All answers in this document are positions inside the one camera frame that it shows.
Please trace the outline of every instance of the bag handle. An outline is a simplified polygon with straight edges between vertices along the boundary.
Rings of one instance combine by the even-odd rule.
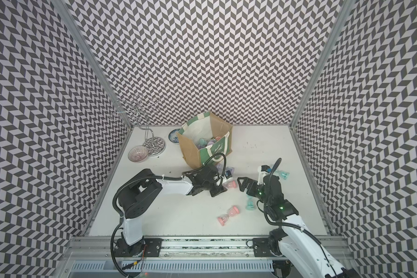
[[[227,155],[227,145],[228,145],[228,136],[230,135],[230,131],[228,132],[228,133],[226,133],[225,135],[224,135],[224,138],[225,138],[225,140],[224,140],[224,151],[222,151],[222,153],[223,154],[225,154],[225,155]],[[208,153],[208,155],[209,156],[212,156],[213,154],[212,154],[212,150],[211,150],[211,148],[212,148],[212,146],[213,145],[210,145],[210,146],[207,146],[207,153]],[[223,160],[224,159],[224,157],[223,156],[221,156],[220,158],[218,158],[218,159],[215,159],[215,158],[212,158],[212,160],[214,161],[214,162],[220,162],[221,160]]]

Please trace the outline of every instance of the white table surface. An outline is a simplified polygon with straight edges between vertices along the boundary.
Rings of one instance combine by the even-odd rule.
[[[155,136],[165,139],[167,147],[156,157],[148,157],[141,163],[128,159],[128,151],[144,142],[144,131],[135,128],[125,149],[116,173],[110,183],[99,212],[93,222],[89,236],[109,236],[119,222],[119,215],[112,207],[117,189],[140,170],[150,168],[154,174],[179,177],[181,172],[190,170],[182,158],[179,145],[168,140],[168,134],[176,127],[153,127]],[[312,191],[303,170],[289,127],[234,126],[232,137],[233,152],[227,156],[227,166],[234,167],[234,178],[250,177],[257,180],[257,168],[273,164],[282,158],[279,170],[289,172],[287,180],[281,181],[282,192],[298,209],[308,228],[315,235],[326,235],[326,229],[318,211]],[[269,225],[258,210],[245,209],[247,195],[239,188],[229,189],[216,197],[208,191],[196,196],[178,194],[159,196],[143,214],[143,234],[146,236],[238,236],[267,235],[275,226]],[[240,214],[230,218],[225,226],[217,216],[225,214],[236,205]]]

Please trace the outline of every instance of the small plate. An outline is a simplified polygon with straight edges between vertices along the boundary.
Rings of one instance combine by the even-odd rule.
[[[177,145],[179,144],[179,140],[178,140],[178,132],[179,131],[180,131],[180,129],[175,129],[172,132],[170,132],[170,134],[168,135],[168,139],[173,144],[177,144]]]

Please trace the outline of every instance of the metal frame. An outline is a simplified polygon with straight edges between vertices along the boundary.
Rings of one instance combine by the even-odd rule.
[[[309,182],[310,189],[313,194],[313,198],[315,199],[315,202],[317,203],[318,210],[321,214],[323,214],[323,220],[326,222],[326,226],[330,232],[331,235],[335,235],[335,226],[332,222],[332,219],[330,218],[326,205],[324,204],[323,198],[321,196],[320,190],[318,188],[317,181],[315,180],[313,176],[312,169],[307,162],[306,155],[303,152],[303,149],[301,148],[301,144],[298,140],[297,134],[293,129],[290,129],[290,134],[292,135],[292,139],[294,141],[295,147],[297,148],[298,156],[300,157],[301,164],[304,168],[304,173],[306,174],[307,181]]]
[[[52,5],[54,8],[56,8],[56,11],[59,13],[61,19],[67,26],[68,31],[70,32],[71,36],[74,39],[74,42],[77,44],[77,47],[79,50],[83,53],[83,56],[88,61],[91,69],[94,71],[94,74],[96,75],[97,79],[99,80],[100,84],[104,88],[104,92],[108,95],[111,102],[114,105],[114,108],[116,111],[122,112],[123,109],[120,107],[118,103],[118,98],[116,93],[114,92],[113,88],[110,85],[110,82],[106,78],[104,72],[100,68],[99,63],[97,62],[94,54],[91,52],[91,49],[87,42],[85,41],[82,32],[79,30],[76,21],[72,18],[72,15],[69,12],[69,9],[66,6],[66,3],[64,0],[51,0]],[[121,113],[120,116],[122,118],[123,123],[127,127],[132,127],[132,124],[124,113]]]
[[[111,184],[111,180],[113,179],[113,176],[116,172],[117,166],[119,165],[119,162],[121,158],[123,157],[123,153],[125,149],[127,148],[128,141],[130,141],[131,134],[133,133],[133,128],[129,128],[127,135],[125,136],[125,140],[122,143],[122,146],[120,147],[119,153],[117,154],[116,161],[114,162],[113,166],[111,167],[110,174],[107,177],[107,180],[105,181],[104,185],[102,186],[102,189],[99,193],[99,196],[97,197],[96,203],[94,204],[94,207],[90,213],[90,216],[88,217],[87,223],[85,224],[82,232],[80,233],[82,236],[87,236],[89,234],[89,230],[96,218],[97,213],[99,212],[100,206],[102,204],[102,201],[105,198],[105,194],[107,193],[108,187]]]
[[[312,95],[313,89],[317,85],[318,78],[320,77],[324,66],[332,53],[332,49],[340,36],[341,30],[346,24],[347,18],[350,15],[350,11],[352,10],[355,4],[355,0],[344,0],[343,5],[341,6],[340,11],[338,12],[337,20],[332,27],[332,30],[329,34],[329,37],[326,41],[326,44],[323,48],[323,51],[320,53],[320,58],[318,59],[317,65],[313,69],[312,76],[310,77],[306,91],[304,91],[303,96],[301,97],[300,104],[298,105],[297,109],[295,110],[294,117],[290,122],[290,127],[295,127],[300,120],[301,114],[303,114],[304,109],[306,108],[306,104],[309,101],[310,96]]]
[[[148,261],[181,260],[183,262],[199,260],[234,260],[254,262],[256,260],[287,260],[285,257],[256,258],[253,254],[252,238],[257,236],[212,236],[212,237],[162,237],[161,251],[158,258],[147,258]],[[345,238],[342,236],[317,236],[322,245],[334,258],[347,269],[356,264]],[[72,237],[64,255],[53,274],[54,278],[67,278],[77,262],[95,261],[112,264],[110,237]],[[133,261],[132,258],[117,258],[118,261]]]

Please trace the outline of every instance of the round metal base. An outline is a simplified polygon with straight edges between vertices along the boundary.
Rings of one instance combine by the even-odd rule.
[[[161,137],[152,137],[147,139],[142,146],[148,149],[148,155],[152,157],[165,150],[165,140]]]

